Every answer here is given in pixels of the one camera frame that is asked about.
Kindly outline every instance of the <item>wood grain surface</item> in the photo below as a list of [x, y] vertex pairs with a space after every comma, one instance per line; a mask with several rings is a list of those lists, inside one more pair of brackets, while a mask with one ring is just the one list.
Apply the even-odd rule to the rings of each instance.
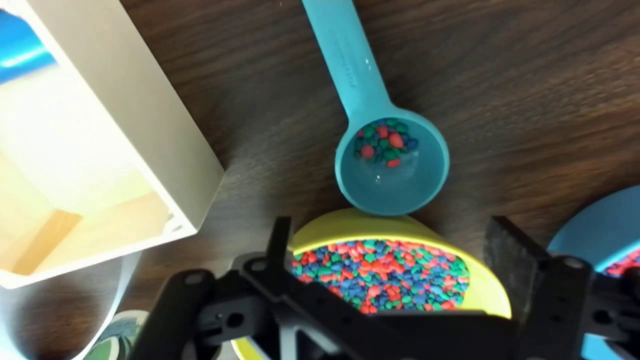
[[[348, 205], [332, 173], [345, 118], [298, 0], [123, 4], [226, 165], [202, 232], [143, 252], [121, 307], [150, 307], [176, 270], [224, 271], [262, 250], [277, 213], [299, 225]], [[356, 5], [391, 100], [448, 139], [449, 177], [414, 216], [451, 243], [481, 255], [491, 213], [546, 243], [584, 203], [640, 182], [637, 2]]]

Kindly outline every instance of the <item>yellow bowl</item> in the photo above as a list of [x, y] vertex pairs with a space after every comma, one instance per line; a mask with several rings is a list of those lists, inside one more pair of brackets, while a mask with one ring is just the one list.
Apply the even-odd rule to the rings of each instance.
[[[319, 246], [337, 243], [360, 238], [390, 238], [402, 242], [426, 243], [439, 247], [463, 260], [470, 271], [470, 284], [457, 310], [483, 310], [485, 314], [510, 317], [512, 305], [500, 279], [479, 260], [446, 243], [436, 232], [409, 216], [376, 218], [345, 207], [324, 213], [302, 225], [290, 243], [290, 252], [299, 253]], [[234, 341], [241, 360], [260, 360], [260, 353], [247, 339]]]

